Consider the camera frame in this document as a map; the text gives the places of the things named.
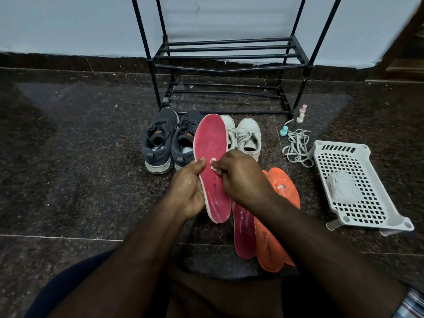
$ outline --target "white wall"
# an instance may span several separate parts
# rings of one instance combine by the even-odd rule
[[[420,1],[342,0],[315,63],[373,66]],[[149,47],[155,53],[162,42],[156,3],[138,2]],[[300,4],[300,0],[161,2],[170,41],[288,36]],[[313,51],[333,2],[306,1],[296,35],[307,55]],[[146,55],[131,0],[0,0],[0,51]]]

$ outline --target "red insole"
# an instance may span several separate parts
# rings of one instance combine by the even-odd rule
[[[227,131],[224,121],[216,114],[206,115],[194,136],[193,153],[196,161],[206,159],[206,167],[200,172],[206,210],[215,223],[225,222],[231,212],[230,198],[224,191],[222,179],[211,169],[210,161],[219,160],[227,151]]]
[[[234,247],[239,257],[250,259],[256,255],[255,217],[245,208],[231,201],[234,218]]]

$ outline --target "hand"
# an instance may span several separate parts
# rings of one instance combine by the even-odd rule
[[[192,161],[172,177],[165,200],[171,208],[182,212],[184,221],[196,216],[205,206],[203,188],[198,176],[205,166],[206,161],[202,157],[197,163]]]
[[[224,189],[234,202],[251,211],[276,193],[258,163],[239,150],[226,152],[211,165],[222,177]]]

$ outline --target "black metal shoe rack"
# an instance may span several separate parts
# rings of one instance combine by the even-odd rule
[[[149,51],[149,46],[146,40],[146,34],[144,32],[143,23],[141,20],[140,10],[138,8],[137,0],[132,0],[135,15],[137,18],[137,23],[140,29],[141,38],[143,40],[144,49],[146,51],[147,62],[150,70],[150,74],[152,76],[152,83],[156,95],[156,100],[158,103],[159,110],[167,107],[170,102],[172,93],[185,93],[185,94],[205,94],[205,95],[214,95],[214,94],[228,94],[228,95],[245,95],[245,96],[254,96],[254,97],[265,97],[265,98],[275,98],[281,101],[282,109],[280,111],[210,111],[210,112],[201,112],[204,114],[287,114],[289,116],[293,116],[294,112],[299,104],[300,98],[302,96],[303,90],[305,89],[305,85],[308,81],[308,78],[311,75],[311,70],[313,68],[313,64],[317,53],[321,47],[322,42],[327,34],[328,28],[331,24],[331,21],[334,18],[334,15],[337,11],[337,8],[341,2],[341,0],[335,0],[333,7],[330,11],[328,19],[322,29],[321,35],[318,39],[317,44],[315,45],[315,49],[311,55],[311,58],[308,58],[303,51],[299,41],[295,36],[296,28],[299,23],[300,16],[302,14],[303,7],[305,5],[306,0],[302,0],[300,3],[300,7],[296,16],[296,20],[294,22],[294,26],[289,37],[282,38],[264,38],[264,39],[241,39],[241,40],[219,40],[219,41],[200,41],[200,42],[169,42],[168,35],[166,34],[165,23],[163,21],[162,9],[159,0],[156,0],[156,4],[158,7],[159,18],[163,31],[163,42],[160,46],[159,50],[156,52],[154,57],[152,58]],[[287,42],[284,45],[261,45],[267,42]],[[257,43],[257,46],[237,46],[237,47],[195,47],[199,45],[231,45],[231,44],[242,44],[242,43]],[[194,47],[183,47],[178,48],[180,46],[194,46]],[[241,53],[245,50],[267,50],[267,49],[286,49],[285,54],[268,54],[268,55],[188,55],[188,56],[171,56],[171,53],[182,53],[182,52],[208,52],[208,51],[228,51],[228,50],[239,50]],[[239,68],[239,69],[206,69],[206,68],[197,68],[197,67],[186,67],[180,66],[176,63],[181,62],[183,60],[236,60],[236,59],[264,59],[264,58],[283,58],[283,63],[276,63],[275,65],[266,65],[266,66],[255,66],[255,67],[247,67],[247,68]],[[287,58],[297,58],[299,63],[296,64],[287,64]],[[156,71],[157,69],[169,69],[171,72],[170,82],[167,87],[167,91],[165,93],[164,99],[160,99],[158,86],[156,82]],[[294,105],[291,107],[285,92],[282,87],[282,77],[285,69],[303,69],[303,79],[299,88],[299,92],[297,94]],[[196,71],[196,72],[204,72],[209,74],[225,74],[232,72],[248,72],[248,71],[259,71],[259,70],[279,70],[277,85],[275,86],[259,86],[259,85],[233,85],[233,84],[220,84],[220,83],[186,83],[184,85],[192,86],[189,90],[186,89],[178,89],[179,87],[175,87],[180,83],[176,80],[175,71],[183,70],[183,71]],[[227,88],[243,88],[246,90],[261,90],[257,92],[242,92],[242,91],[230,91],[230,90],[201,90],[197,88],[201,88],[202,86],[207,87],[218,87],[218,89],[227,89]]]

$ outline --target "right hand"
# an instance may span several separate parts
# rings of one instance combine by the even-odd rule
[[[231,199],[249,211],[276,194],[254,158],[239,150],[226,152],[211,165],[222,177],[224,189]]]

